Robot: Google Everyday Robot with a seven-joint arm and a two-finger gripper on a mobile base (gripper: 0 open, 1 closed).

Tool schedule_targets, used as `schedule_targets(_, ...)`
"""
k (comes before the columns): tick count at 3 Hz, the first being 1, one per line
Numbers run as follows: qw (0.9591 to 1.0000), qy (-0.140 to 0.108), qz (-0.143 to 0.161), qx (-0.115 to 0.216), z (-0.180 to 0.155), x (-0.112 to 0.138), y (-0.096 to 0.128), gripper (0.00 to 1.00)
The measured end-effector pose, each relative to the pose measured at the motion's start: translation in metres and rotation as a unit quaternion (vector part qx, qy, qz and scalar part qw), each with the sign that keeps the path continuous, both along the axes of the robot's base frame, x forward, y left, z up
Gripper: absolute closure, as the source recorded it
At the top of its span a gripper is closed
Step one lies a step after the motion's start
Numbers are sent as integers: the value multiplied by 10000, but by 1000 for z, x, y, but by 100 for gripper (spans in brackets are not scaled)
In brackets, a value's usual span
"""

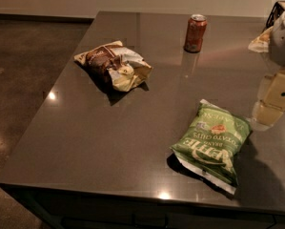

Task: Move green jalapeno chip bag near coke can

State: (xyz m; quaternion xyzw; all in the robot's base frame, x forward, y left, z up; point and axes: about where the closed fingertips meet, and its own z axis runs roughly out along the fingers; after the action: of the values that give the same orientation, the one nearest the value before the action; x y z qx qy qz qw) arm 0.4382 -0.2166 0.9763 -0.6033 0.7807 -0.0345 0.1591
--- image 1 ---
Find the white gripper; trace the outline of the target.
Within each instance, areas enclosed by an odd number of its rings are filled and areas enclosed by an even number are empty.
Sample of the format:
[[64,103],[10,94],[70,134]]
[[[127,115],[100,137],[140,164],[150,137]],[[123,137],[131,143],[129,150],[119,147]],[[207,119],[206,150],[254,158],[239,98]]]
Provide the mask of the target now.
[[285,68],[263,77],[257,99],[260,101],[254,105],[253,120],[265,126],[275,125],[285,111]]

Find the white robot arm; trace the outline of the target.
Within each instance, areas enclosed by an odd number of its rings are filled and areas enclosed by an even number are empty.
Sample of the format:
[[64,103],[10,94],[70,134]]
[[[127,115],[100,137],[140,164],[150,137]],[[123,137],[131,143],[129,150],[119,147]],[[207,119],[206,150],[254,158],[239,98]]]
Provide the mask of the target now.
[[285,113],[285,1],[275,2],[265,29],[248,46],[270,69],[262,78],[251,124],[256,130],[274,126]]

